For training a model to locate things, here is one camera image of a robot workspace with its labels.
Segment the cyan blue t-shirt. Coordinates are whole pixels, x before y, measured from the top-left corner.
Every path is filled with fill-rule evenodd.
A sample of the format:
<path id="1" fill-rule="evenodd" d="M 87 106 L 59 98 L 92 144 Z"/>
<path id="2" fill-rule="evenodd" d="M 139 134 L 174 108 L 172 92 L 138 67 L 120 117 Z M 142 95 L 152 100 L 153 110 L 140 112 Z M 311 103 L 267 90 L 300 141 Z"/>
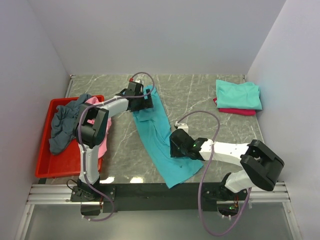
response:
<path id="1" fill-rule="evenodd" d="M 204 164 L 189 157 L 173 158 L 170 155 L 171 125 L 157 90 L 150 95 L 153 107 L 132 113 L 140 140 L 153 164 L 172 188 L 193 177 Z"/>

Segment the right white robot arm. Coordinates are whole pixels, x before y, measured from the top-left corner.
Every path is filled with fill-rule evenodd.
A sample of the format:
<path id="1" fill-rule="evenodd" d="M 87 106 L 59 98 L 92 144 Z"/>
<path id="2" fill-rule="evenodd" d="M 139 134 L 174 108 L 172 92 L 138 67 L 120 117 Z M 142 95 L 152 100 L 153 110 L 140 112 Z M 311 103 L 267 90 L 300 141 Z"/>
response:
<path id="1" fill-rule="evenodd" d="M 279 156 L 257 139 L 247 144 L 224 143 L 203 137 L 193 139 L 184 129 L 178 128 L 170 135 L 169 142 L 172 158 L 187 157 L 204 162 L 212 157 L 241 167 L 238 172 L 228 173 L 217 188 L 218 195 L 226 200 L 252 187 L 272 192 L 285 166 Z"/>

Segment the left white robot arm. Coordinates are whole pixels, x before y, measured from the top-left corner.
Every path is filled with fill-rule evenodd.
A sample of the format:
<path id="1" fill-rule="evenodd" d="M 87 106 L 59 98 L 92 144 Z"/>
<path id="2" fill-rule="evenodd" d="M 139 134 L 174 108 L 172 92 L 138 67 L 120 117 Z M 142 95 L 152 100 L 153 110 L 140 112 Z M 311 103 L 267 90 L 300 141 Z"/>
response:
<path id="1" fill-rule="evenodd" d="M 80 150 L 80 174 L 77 186 L 88 201 L 96 200 L 100 195 L 98 187 L 99 147 L 102 144 L 108 126 L 108 120 L 123 112 L 138 112 L 153 107 L 152 91 L 139 81 L 130 81 L 128 87 L 113 98 L 97 103 L 83 103 L 73 127 Z"/>

